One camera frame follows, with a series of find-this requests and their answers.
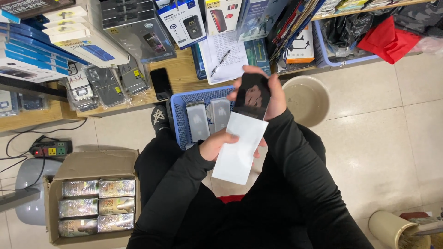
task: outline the black card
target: black card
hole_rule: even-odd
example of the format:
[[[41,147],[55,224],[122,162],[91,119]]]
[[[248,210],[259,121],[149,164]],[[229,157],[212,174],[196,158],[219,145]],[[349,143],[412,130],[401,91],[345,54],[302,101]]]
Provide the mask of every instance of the black card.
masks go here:
[[[244,73],[232,111],[263,120],[270,99],[268,79],[261,74]]]

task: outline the black pants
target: black pants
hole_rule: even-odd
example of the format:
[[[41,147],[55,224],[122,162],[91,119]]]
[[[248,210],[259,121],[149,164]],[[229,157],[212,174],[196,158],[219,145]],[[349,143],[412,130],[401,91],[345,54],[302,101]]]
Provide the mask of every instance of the black pants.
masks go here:
[[[300,124],[298,127],[313,150],[326,163],[325,147],[321,138]],[[146,145],[134,166],[140,180],[142,208],[166,172],[183,153],[169,129],[160,130],[157,137]],[[241,216],[250,224],[260,223],[261,226],[265,224],[269,227],[292,228],[304,223],[303,214],[298,211],[292,190],[270,154],[266,155],[262,173],[240,202],[224,204],[215,197],[212,190],[201,183],[175,241],[177,244],[186,245],[185,247],[198,245],[204,237],[217,230],[217,226],[227,215],[232,214]],[[302,236],[297,237],[300,243]]]

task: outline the black sneaker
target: black sneaker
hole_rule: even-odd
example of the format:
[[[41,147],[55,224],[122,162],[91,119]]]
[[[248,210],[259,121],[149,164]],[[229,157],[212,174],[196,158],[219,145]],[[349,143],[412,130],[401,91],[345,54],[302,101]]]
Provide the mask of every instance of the black sneaker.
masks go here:
[[[156,105],[152,110],[151,123],[154,127],[155,135],[157,135],[161,129],[169,129],[169,119],[164,105]]]

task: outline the plastic basket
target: plastic basket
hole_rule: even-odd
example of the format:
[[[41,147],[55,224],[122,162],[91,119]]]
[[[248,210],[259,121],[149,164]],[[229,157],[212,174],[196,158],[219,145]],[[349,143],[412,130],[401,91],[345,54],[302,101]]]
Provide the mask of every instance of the plastic basket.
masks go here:
[[[176,93],[171,97],[172,117],[174,118],[175,137],[177,143],[182,150],[185,149],[186,144],[197,141],[192,141],[191,129],[189,127],[188,115],[186,113],[186,103],[204,100],[205,107],[207,107],[211,99],[226,97],[230,92],[234,91],[233,86],[222,86],[217,88],[209,88],[194,92]],[[231,111],[235,102],[231,102]]]
[[[323,68],[327,66],[344,66],[347,64],[352,64],[356,62],[363,62],[367,60],[377,59],[379,58],[378,55],[368,55],[366,57],[358,58],[358,59],[352,59],[348,61],[343,62],[331,62],[328,58],[328,55],[326,53],[326,46],[323,40],[322,31],[320,29],[320,22],[314,21],[314,27],[312,30],[312,34],[314,37],[314,55],[315,55],[315,62],[317,63],[318,68]]]

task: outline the plastic bucket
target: plastic bucket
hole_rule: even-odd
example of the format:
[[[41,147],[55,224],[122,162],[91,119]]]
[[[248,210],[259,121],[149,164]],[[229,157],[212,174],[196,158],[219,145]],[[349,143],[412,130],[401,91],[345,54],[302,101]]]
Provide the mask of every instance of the plastic bucket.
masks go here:
[[[405,230],[413,229],[414,226],[418,226],[418,224],[409,222],[386,211],[375,212],[369,219],[369,230],[371,233],[392,249],[399,249],[400,235]],[[431,247],[431,237],[429,235],[414,236],[413,239],[416,240],[417,245],[421,246],[411,249],[429,249]]]
[[[283,85],[286,105],[294,120],[306,127],[313,127],[326,119],[330,100],[326,86],[311,76],[297,76]]]

